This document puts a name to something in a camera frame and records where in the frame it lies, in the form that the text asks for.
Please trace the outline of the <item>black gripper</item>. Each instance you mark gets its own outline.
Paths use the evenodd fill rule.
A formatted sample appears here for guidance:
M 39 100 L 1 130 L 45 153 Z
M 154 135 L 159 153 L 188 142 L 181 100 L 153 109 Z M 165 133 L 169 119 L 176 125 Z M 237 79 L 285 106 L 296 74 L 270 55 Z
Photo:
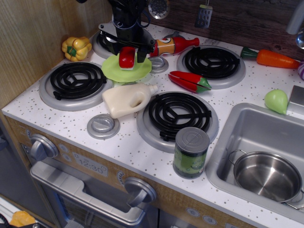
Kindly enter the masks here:
M 116 36 L 100 30 L 100 36 L 104 38 L 105 44 L 114 55 L 118 55 L 122 47 L 130 46 L 137 48 L 137 63 L 143 63 L 147 54 L 154 51 L 156 41 L 151 40 L 151 44 L 147 41 L 138 42 L 136 39 L 139 37 L 139 32 L 143 32 L 143 27 L 137 23 L 131 28 L 119 28 L 115 26 Z

